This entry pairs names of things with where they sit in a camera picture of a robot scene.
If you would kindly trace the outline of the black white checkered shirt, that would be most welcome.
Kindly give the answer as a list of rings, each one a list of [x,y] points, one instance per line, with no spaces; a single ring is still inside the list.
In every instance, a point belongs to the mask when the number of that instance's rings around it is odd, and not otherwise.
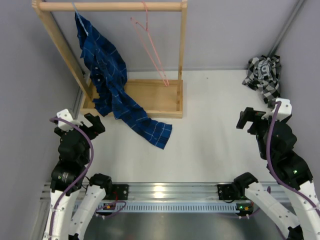
[[[242,81],[261,94],[262,100],[268,107],[275,99],[281,97],[280,75],[282,70],[281,57],[278,55],[253,57],[247,64],[247,76]]]

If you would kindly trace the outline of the blue plaid shirt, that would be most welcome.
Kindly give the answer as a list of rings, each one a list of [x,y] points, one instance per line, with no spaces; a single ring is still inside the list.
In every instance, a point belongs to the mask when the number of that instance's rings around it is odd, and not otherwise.
[[[172,125],[148,117],[146,111],[125,91],[128,81],[126,63],[116,47],[106,39],[89,20],[81,19],[88,31],[86,35],[76,13],[74,14],[81,58],[90,71],[90,79],[98,98],[94,107],[103,117],[113,113],[150,144],[164,149],[172,133]]]

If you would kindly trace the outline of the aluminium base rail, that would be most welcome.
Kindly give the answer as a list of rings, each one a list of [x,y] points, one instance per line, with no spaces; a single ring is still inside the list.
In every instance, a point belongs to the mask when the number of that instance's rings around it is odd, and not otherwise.
[[[230,201],[231,187],[222,182],[134,182],[115,183],[108,200],[129,202],[217,202]]]

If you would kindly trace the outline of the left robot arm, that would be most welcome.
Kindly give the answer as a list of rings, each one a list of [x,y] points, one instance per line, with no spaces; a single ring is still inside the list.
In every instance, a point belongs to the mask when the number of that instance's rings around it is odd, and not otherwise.
[[[92,140],[106,130],[99,116],[87,113],[85,118],[92,124],[90,127],[68,109],[50,119],[56,124],[54,133],[60,139],[59,160],[51,173],[45,240],[82,240],[99,203],[113,195],[111,177],[96,173],[89,180],[82,202],[74,208],[94,159]]]

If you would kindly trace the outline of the pink wire hanger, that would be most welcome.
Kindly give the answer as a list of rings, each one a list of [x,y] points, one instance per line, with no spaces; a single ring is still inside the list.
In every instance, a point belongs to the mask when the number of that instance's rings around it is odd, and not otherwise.
[[[150,31],[149,31],[149,12],[148,12],[148,7],[146,2],[141,1],[142,5],[143,5],[143,9],[145,11],[145,24],[141,24],[139,21],[137,21],[134,17],[130,18],[130,22],[135,30],[135,32],[138,35],[138,38],[140,40],[140,42],[142,43],[142,46],[145,50],[145,52],[147,53],[149,59],[151,60],[153,66],[155,67],[158,75],[160,76],[160,78],[163,81],[163,84],[165,87],[168,87],[170,85],[168,77],[166,75],[166,72],[163,68],[162,62],[160,60],[159,54],[157,52],[156,46],[154,44],[154,41],[151,37]],[[151,49],[153,50],[153,54],[151,54],[151,52],[149,51],[147,44],[143,38],[143,36],[141,35],[140,31],[138,30],[138,27],[141,27],[141,29],[146,33],[148,40],[149,40],[149,44],[151,46]]]

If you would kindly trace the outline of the light blue hanger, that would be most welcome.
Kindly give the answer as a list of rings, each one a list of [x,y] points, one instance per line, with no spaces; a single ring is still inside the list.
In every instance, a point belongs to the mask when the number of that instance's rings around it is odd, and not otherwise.
[[[79,22],[80,22],[80,24],[81,24],[84,32],[85,32],[85,34],[88,36],[89,33],[88,33],[88,31],[87,31],[87,29],[86,29],[86,27],[85,27],[85,25],[84,25],[84,23],[83,23],[83,21],[82,21],[81,15],[79,14],[79,12],[78,12],[78,10],[77,10],[77,8],[76,8],[75,3],[72,2],[71,4],[72,4],[72,6],[73,6],[73,8],[74,8],[75,14],[76,14],[76,16],[77,16],[77,18],[78,18],[78,20],[79,20]]]

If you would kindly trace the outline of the wooden clothes rack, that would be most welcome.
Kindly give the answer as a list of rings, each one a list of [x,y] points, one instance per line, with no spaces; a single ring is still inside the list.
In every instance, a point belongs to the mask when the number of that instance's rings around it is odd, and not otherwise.
[[[64,62],[82,90],[84,96],[80,113],[98,112],[93,99],[98,97],[92,81],[85,76],[52,12],[180,12],[180,41],[177,79],[170,79],[168,86],[160,79],[129,79],[125,90],[151,118],[180,119],[183,116],[183,64],[188,2],[46,2],[32,1],[32,8],[42,21]]]

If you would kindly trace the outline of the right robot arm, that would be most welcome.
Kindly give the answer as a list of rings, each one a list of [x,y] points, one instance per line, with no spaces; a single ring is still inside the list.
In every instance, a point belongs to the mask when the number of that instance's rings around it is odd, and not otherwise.
[[[293,212],[263,188],[251,173],[245,172],[232,182],[232,192],[254,202],[276,225],[285,240],[318,240],[320,238],[320,199],[313,175],[306,161],[294,152],[297,137],[287,125],[288,118],[275,115],[264,118],[265,112],[247,107],[240,113],[237,129],[251,122],[248,133],[256,137],[260,156],[267,169],[282,187]]]

